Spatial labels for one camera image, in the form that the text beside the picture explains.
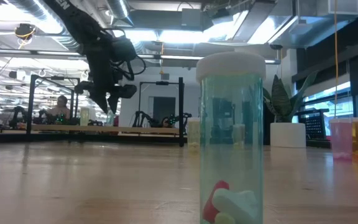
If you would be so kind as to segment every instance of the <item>table surface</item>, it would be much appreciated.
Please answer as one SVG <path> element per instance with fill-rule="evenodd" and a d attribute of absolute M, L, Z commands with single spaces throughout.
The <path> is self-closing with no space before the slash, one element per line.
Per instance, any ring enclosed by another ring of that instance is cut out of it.
<path fill-rule="evenodd" d="M 264 223 L 358 224 L 358 162 L 264 154 Z M 199 223 L 199 161 L 176 144 L 0 144 L 0 224 Z"/>

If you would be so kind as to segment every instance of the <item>potted plant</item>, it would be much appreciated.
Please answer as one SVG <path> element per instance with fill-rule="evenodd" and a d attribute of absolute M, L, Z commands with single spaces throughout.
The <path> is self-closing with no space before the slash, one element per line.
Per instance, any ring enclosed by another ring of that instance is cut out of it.
<path fill-rule="evenodd" d="M 305 124 L 292 123 L 292 117 L 302 104 L 305 90 L 316 79 L 317 72 L 309 75 L 299 92 L 290 98 L 290 89 L 281 79 L 274 76 L 272 94 L 264 89 L 264 102 L 276 116 L 276 123 L 270 124 L 270 145 L 275 147 L 306 147 Z"/>

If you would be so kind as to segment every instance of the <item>white planter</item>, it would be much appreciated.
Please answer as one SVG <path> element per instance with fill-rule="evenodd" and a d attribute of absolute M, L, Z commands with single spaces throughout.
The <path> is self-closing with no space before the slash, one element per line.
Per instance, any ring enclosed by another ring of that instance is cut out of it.
<path fill-rule="evenodd" d="M 272 147 L 306 147 L 305 124 L 272 123 L 270 124 L 270 145 Z"/>

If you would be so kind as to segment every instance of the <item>foam earplug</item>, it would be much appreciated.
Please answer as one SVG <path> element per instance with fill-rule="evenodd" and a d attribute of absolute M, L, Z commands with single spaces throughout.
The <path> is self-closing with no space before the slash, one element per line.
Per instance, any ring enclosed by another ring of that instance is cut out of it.
<path fill-rule="evenodd" d="M 215 216 L 215 224 L 236 224 L 236 221 L 229 214 L 219 212 Z"/>
<path fill-rule="evenodd" d="M 215 194 L 215 191 L 217 191 L 217 189 L 229 190 L 229 184 L 223 180 L 218 181 L 215 184 L 214 189 L 212 190 L 211 194 L 209 195 L 208 201 L 206 202 L 204 209 L 203 209 L 203 219 L 209 221 L 210 223 L 215 222 L 215 216 L 219 213 L 219 211 L 212 204 L 212 198 Z"/>
<path fill-rule="evenodd" d="M 212 204 L 220 212 L 233 217 L 237 224 L 253 223 L 258 212 L 255 195 L 250 190 L 234 193 L 226 189 L 217 189 Z"/>

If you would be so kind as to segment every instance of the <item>black robotic arm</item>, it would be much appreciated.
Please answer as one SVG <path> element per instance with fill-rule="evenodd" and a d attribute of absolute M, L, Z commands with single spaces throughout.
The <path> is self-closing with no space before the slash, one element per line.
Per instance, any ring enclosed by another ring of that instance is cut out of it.
<path fill-rule="evenodd" d="M 135 85 L 116 86 L 122 77 L 134 79 L 131 60 L 137 57 L 132 42 L 125 36 L 114 37 L 105 31 L 90 15 L 79 10 L 69 0 L 44 0 L 63 21 L 67 30 L 80 44 L 78 53 L 85 55 L 92 82 L 81 82 L 75 87 L 79 94 L 88 90 L 90 98 L 105 112 L 108 104 L 116 112 L 119 98 L 131 98 L 137 91 Z M 120 68 L 127 63 L 129 72 Z"/>

